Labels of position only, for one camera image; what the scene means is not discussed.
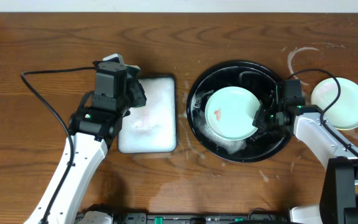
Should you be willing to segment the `mint green plate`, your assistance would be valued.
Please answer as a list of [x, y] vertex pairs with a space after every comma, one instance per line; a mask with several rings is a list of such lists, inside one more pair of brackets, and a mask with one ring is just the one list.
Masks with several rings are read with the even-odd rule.
[[[325, 113], [333, 125], [358, 128], [358, 85], [345, 78], [337, 78], [341, 94], [337, 102]], [[325, 109], [337, 97], [337, 84], [333, 78], [318, 83], [311, 94], [311, 104]]]
[[258, 130], [253, 122], [259, 107], [259, 100], [249, 90], [229, 86], [211, 95], [206, 103], [205, 119], [218, 136], [243, 140]]

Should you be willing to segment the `yellow plate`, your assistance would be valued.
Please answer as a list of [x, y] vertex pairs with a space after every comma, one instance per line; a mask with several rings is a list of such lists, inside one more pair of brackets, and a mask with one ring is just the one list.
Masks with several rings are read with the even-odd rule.
[[351, 130], [351, 129], [354, 129], [352, 126], [338, 126], [338, 125], [333, 125], [331, 123], [326, 123], [330, 128], [336, 128], [338, 130], [342, 130], [342, 131], [345, 131], [345, 130]]

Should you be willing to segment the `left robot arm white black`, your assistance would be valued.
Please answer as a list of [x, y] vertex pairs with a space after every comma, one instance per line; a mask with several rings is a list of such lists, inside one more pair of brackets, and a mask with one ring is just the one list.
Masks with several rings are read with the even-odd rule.
[[144, 106], [145, 92], [136, 77], [98, 75], [96, 87], [82, 97], [64, 126], [67, 134], [58, 166], [27, 223], [74, 223], [96, 169], [122, 128], [129, 109]]

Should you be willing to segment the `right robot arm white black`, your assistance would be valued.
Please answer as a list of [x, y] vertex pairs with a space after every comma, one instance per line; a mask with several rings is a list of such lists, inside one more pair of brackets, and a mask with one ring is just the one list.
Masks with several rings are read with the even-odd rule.
[[289, 106], [279, 112], [261, 106], [253, 125], [266, 131], [292, 131], [326, 170], [319, 204], [292, 208], [290, 222], [358, 224], [358, 147], [317, 106]]

